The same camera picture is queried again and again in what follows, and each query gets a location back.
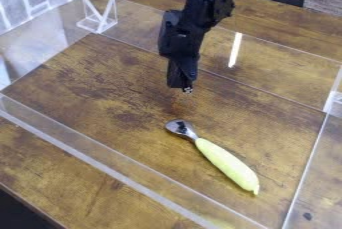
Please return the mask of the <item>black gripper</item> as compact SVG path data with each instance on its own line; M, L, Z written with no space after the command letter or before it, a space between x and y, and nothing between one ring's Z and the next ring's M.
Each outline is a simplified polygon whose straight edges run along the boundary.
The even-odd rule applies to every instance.
M169 10L162 14L157 37L158 55L168 59L166 86L192 92L197 77L199 49L211 26L200 12Z

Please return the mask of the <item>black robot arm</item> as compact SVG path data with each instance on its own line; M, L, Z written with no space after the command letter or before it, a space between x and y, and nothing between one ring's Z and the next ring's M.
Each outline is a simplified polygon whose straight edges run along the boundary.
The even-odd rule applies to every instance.
M233 0L185 0L181 10L166 10L157 38L158 55L168 59L166 86L192 92L199 50L205 33L235 8Z

